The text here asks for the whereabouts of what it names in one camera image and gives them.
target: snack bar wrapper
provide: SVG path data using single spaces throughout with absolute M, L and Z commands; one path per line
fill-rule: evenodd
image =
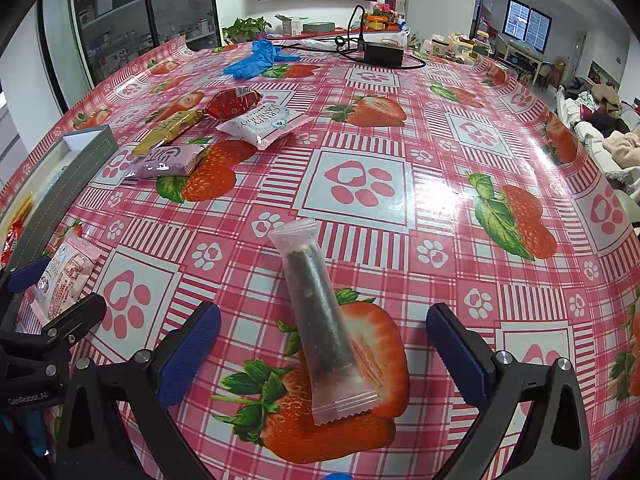
M 246 86 L 221 90 L 211 98 L 204 113 L 228 121 L 251 110 L 260 99 L 262 94 Z
M 297 220 L 272 229 L 280 251 L 311 380 L 316 425 L 375 408 L 378 394 L 362 378 L 318 247 L 320 224 Z
M 100 249 L 82 238 L 71 236 L 58 248 L 36 284 L 31 309 L 42 324 L 72 306 L 100 257 Z
M 162 121 L 158 126 L 146 134 L 133 151 L 131 155 L 147 156 L 149 152 L 174 140 L 184 131 L 191 128 L 203 117 L 204 112 L 199 110 L 191 110 L 190 112 L 176 112 L 167 120 Z
M 267 102 L 217 128 L 265 150 L 272 142 L 310 120 L 291 108 Z
M 199 144 L 154 148 L 145 158 L 137 160 L 124 177 L 189 176 L 195 170 L 204 151 L 204 146 Z

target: door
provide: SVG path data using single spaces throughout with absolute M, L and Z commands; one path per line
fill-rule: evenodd
M 476 36 L 476 32 L 480 26 L 480 16 L 482 15 L 482 6 L 484 0 L 476 0 L 476 6 L 474 7 L 474 19 L 471 22 L 471 31 L 469 32 L 469 38 L 473 39 Z
M 190 48 L 220 46 L 215 0 L 150 0 L 160 44 L 184 34 Z
M 74 0 L 74 5 L 94 85 L 154 47 L 145 0 Z

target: pink snack package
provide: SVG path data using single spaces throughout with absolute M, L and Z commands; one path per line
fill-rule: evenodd
M 58 248 L 35 287 L 33 313 L 47 324 L 72 306 L 89 279 L 100 249 L 71 236 Z
M 265 102 L 217 128 L 265 150 L 272 142 L 311 120 L 300 112 Z
M 127 171 L 125 178 L 155 178 L 157 176 L 189 176 L 204 154 L 204 146 L 182 144 L 161 146 L 141 157 Z

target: white snack package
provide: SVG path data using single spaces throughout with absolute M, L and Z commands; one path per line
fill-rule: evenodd
M 265 102 L 217 128 L 265 150 L 272 142 L 311 120 L 301 112 Z
M 71 236 L 60 245 L 35 287 L 33 313 L 47 324 L 72 306 L 89 279 L 100 249 Z

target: clear plastic packaging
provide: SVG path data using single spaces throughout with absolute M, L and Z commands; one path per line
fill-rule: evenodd
M 304 219 L 269 232 L 282 256 L 311 381 L 312 415 L 318 426 L 378 405 L 378 394 L 360 375 L 318 247 L 319 231 L 318 222 Z

